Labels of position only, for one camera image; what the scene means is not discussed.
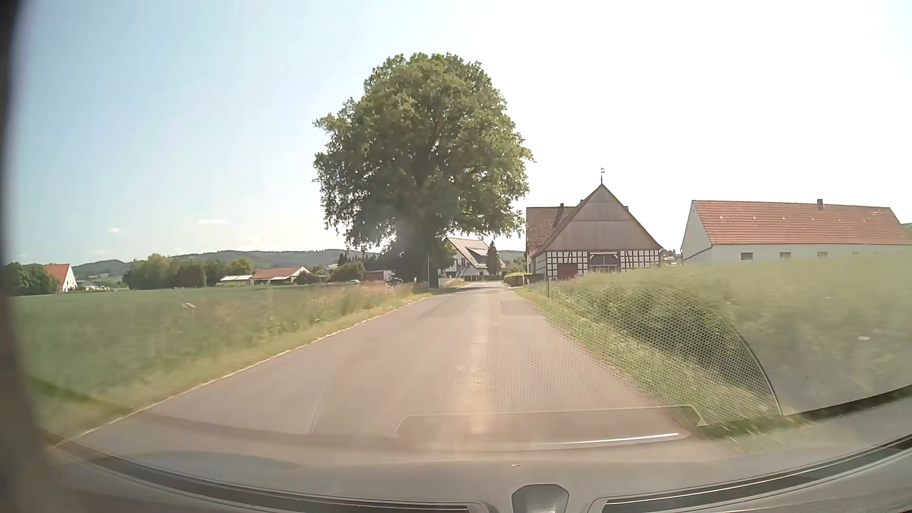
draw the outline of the red door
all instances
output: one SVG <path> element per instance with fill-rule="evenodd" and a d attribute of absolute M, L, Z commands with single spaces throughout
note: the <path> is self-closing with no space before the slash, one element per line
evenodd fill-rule
<path fill-rule="evenodd" d="M 576 277 L 576 264 L 557 264 L 557 279 Z"/>

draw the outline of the red tile roof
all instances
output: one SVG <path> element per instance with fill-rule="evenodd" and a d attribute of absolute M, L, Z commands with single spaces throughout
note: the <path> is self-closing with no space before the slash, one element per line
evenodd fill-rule
<path fill-rule="evenodd" d="M 883 206 L 694 201 L 712 244 L 912 245 Z"/>
<path fill-rule="evenodd" d="M 63 288 L 63 282 L 67 280 L 67 271 L 69 271 L 69 264 L 46 264 L 42 266 L 52 277 L 57 279 L 57 290 Z"/>
<path fill-rule="evenodd" d="M 563 221 L 574 207 L 529 206 L 525 209 L 525 249 L 529 257 L 535 254 L 551 236 L 558 223 Z"/>
<path fill-rule="evenodd" d="M 286 278 L 294 275 L 297 271 L 301 270 L 302 267 L 276 267 L 274 269 L 262 269 L 256 271 L 250 279 L 275 279 L 275 278 Z"/>

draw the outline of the hill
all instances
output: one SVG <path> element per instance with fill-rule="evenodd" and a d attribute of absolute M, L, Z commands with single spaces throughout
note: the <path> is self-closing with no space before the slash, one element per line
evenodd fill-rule
<path fill-rule="evenodd" d="M 200 260 L 234 260 L 238 257 L 248 257 L 254 261 L 254 267 L 258 269 L 268 269 L 271 267 L 313 267 L 327 266 L 335 264 L 338 261 L 339 253 L 344 249 L 319 249 L 315 251 L 237 251 L 225 249 L 223 251 L 212 251 L 208 253 L 188 253 L 186 255 L 176 255 L 174 258 L 187 260 L 190 258 L 199 258 Z M 352 251 L 350 255 L 360 255 L 360 252 Z M 109 273 L 111 276 L 121 276 L 130 269 L 129 262 L 120 260 L 102 260 L 100 262 L 90 262 L 80 266 L 73 266 L 73 274 L 77 279 L 89 276 Z"/>
<path fill-rule="evenodd" d="M 514 258 L 522 258 L 524 251 L 515 251 L 512 249 L 498 249 L 497 254 L 501 256 L 501 260 L 509 264 L 513 262 Z"/>

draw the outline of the bush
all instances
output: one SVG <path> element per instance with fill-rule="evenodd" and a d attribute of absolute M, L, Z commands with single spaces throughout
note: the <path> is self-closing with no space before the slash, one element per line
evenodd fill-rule
<path fill-rule="evenodd" d="M 298 285 L 311 285 L 320 282 L 321 280 L 317 275 L 308 273 L 307 271 L 301 271 L 301 274 L 297 275 L 295 278 L 295 283 Z"/>
<path fill-rule="evenodd" d="M 529 273 L 510 273 L 507 276 L 503 277 L 503 281 L 506 282 L 510 287 L 520 287 L 524 285 L 525 277 L 529 276 Z"/>
<path fill-rule="evenodd" d="M 333 272 L 332 278 L 330 278 L 329 281 L 349 281 L 351 279 L 363 279 L 365 272 L 364 263 L 360 260 L 355 260 L 336 267 L 336 271 Z"/>

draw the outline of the windshield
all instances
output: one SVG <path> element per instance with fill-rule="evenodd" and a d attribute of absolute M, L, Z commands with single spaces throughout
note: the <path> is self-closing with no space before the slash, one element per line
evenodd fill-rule
<path fill-rule="evenodd" d="M 892 444 L 910 13 L 29 3 L 2 278 L 42 439 L 571 505 Z"/>

